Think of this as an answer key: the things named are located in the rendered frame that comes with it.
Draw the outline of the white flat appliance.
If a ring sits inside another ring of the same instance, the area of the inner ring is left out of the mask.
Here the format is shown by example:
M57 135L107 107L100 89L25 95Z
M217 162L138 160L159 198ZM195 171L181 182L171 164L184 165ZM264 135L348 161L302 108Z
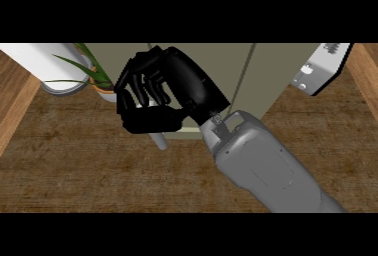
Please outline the white flat appliance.
M320 43L295 74L291 85L316 96L341 74L353 43Z

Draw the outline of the brown wooden panel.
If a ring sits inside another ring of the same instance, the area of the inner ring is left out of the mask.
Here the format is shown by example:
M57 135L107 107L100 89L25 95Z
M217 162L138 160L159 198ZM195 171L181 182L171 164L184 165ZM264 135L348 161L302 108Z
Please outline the brown wooden panel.
M353 45L347 68L378 121L378 43Z
M0 51L0 156L40 89L40 80Z

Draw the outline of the green plant in orange pot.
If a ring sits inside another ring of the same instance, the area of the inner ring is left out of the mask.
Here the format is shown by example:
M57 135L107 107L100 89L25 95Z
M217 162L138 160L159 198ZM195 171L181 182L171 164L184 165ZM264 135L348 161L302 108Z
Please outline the green plant in orange pot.
M87 86L112 91L113 83L84 43L44 44L53 65L41 87L54 96L71 96Z

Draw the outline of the pale grey wine bottle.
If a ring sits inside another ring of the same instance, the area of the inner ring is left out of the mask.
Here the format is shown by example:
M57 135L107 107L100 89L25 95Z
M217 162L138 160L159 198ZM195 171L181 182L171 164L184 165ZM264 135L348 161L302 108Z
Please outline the pale grey wine bottle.
M94 87L96 92L99 93L100 97L110 103L116 102L116 94L112 91L104 91L100 88ZM161 150L166 149L166 140L162 133L150 133L149 134L158 148Z

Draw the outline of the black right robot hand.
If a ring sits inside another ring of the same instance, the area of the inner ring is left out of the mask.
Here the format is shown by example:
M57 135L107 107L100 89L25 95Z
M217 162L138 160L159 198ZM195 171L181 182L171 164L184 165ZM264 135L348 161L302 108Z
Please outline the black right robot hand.
M230 102L190 57L155 46L128 59L113 92L116 114L131 134L175 132L190 117L198 125Z

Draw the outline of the white cylindrical appliance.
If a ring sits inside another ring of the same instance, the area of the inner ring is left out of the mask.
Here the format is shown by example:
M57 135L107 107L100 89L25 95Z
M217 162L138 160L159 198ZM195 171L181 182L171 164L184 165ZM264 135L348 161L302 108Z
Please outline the white cylindrical appliance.
M85 88L88 75L62 60L66 58L91 67L72 43L0 43L0 50L38 78L48 94L71 96Z

